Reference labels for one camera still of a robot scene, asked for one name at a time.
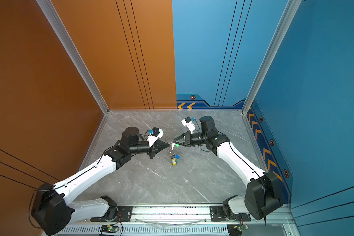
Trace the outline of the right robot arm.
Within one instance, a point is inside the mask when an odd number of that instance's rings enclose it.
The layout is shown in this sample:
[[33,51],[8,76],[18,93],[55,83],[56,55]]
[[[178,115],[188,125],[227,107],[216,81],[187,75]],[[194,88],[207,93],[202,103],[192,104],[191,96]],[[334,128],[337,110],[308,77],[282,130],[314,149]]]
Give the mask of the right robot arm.
[[188,131],[173,139],[172,145],[205,145],[206,150],[224,160],[246,186],[245,196],[235,195],[223,202],[222,210],[226,220],[237,221],[243,213],[256,220],[266,220],[267,215],[284,205],[280,180],[275,174],[265,172],[240,153],[228,136],[216,128],[211,116],[200,118],[199,132],[195,132],[193,121],[190,117],[182,120]]

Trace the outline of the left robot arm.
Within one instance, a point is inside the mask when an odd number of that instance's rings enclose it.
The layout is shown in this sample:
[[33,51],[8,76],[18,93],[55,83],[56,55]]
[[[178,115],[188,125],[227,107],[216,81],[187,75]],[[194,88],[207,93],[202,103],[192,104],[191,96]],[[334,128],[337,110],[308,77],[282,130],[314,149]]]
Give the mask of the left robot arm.
[[136,127],[128,127],[120,140],[106,149],[92,164],[55,184],[45,183],[34,194],[30,215],[48,236],[62,231],[68,224],[85,219],[118,221],[117,203],[109,196],[77,202],[76,198],[103,177],[115,172],[137,154],[154,158],[169,147],[162,141],[164,132],[154,127],[146,139]]

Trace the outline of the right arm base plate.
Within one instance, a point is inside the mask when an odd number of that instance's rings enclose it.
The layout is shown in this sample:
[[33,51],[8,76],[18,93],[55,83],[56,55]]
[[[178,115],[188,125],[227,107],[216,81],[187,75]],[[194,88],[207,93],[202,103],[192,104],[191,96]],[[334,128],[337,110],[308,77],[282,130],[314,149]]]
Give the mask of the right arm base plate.
[[249,213],[233,213],[228,206],[217,205],[210,206],[210,217],[212,222],[221,222],[221,221],[241,221],[241,222],[250,222],[251,217]]

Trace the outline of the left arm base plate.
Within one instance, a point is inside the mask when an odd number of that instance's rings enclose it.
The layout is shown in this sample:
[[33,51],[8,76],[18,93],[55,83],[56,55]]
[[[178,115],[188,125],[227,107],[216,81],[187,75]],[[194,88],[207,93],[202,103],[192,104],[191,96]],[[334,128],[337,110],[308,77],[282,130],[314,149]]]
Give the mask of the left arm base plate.
[[102,217],[92,217],[91,222],[130,222],[133,206],[111,206]]

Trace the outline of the grey metal key holder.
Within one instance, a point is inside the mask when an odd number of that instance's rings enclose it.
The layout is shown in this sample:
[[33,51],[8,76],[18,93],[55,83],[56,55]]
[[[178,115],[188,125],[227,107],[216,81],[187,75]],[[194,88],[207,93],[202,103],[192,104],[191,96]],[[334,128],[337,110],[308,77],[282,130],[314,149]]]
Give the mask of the grey metal key holder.
[[176,155],[176,154],[173,152],[171,146],[169,146],[169,147],[167,148],[167,152],[168,152],[169,158],[171,159],[171,162],[172,162],[172,159],[175,158],[175,155]]

